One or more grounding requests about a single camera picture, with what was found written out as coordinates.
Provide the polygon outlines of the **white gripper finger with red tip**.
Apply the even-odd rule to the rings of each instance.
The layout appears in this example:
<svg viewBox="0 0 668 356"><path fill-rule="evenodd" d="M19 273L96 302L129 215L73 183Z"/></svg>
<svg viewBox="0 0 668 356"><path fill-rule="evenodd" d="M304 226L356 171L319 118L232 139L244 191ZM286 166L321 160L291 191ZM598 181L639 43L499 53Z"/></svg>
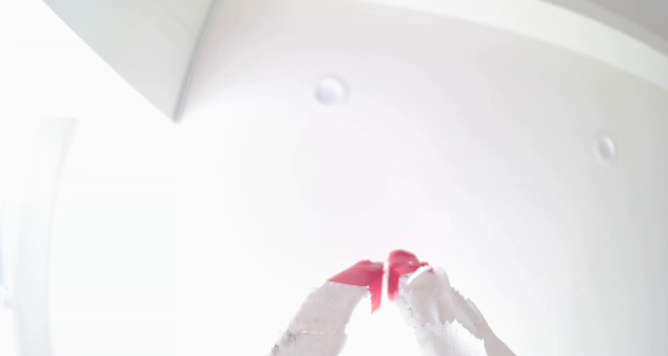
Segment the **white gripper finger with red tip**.
<svg viewBox="0 0 668 356"><path fill-rule="evenodd" d="M443 268L406 250L390 251L388 268L388 298L413 330L422 355L515 355Z"/></svg>
<svg viewBox="0 0 668 356"><path fill-rule="evenodd" d="M380 308L383 262L361 260L310 292L269 355L340 355L346 327L358 304L370 296Z"/></svg>

